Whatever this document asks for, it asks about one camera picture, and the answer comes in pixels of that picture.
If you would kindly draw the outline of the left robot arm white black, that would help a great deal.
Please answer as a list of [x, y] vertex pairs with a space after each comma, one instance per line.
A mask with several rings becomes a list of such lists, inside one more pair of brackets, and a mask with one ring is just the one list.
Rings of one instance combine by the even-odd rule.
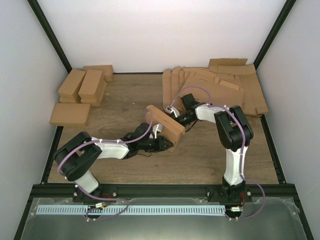
[[98, 159], [130, 159], [140, 151], [151, 154], [166, 151], [173, 143], [160, 135], [163, 128], [160, 123], [151, 126], [143, 122], [116, 140], [98, 139], [82, 131], [58, 149], [53, 160], [58, 164], [57, 171], [80, 188], [76, 191], [80, 198], [97, 202], [103, 194], [99, 181], [90, 172], [93, 163]]

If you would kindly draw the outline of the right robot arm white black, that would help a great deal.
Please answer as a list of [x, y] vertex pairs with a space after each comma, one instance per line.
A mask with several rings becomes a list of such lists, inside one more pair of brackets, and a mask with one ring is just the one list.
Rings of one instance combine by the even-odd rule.
[[254, 137], [252, 127], [242, 108], [238, 105], [226, 107], [200, 103], [191, 93], [182, 97], [182, 103], [185, 113], [180, 113], [172, 106], [166, 108], [173, 115], [173, 119], [182, 126], [188, 126], [196, 121], [207, 121], [216, 125], [220, 142], [226, 149], [222, 196], [229, 202], [236, 200], [245, 190], [245, 156]]

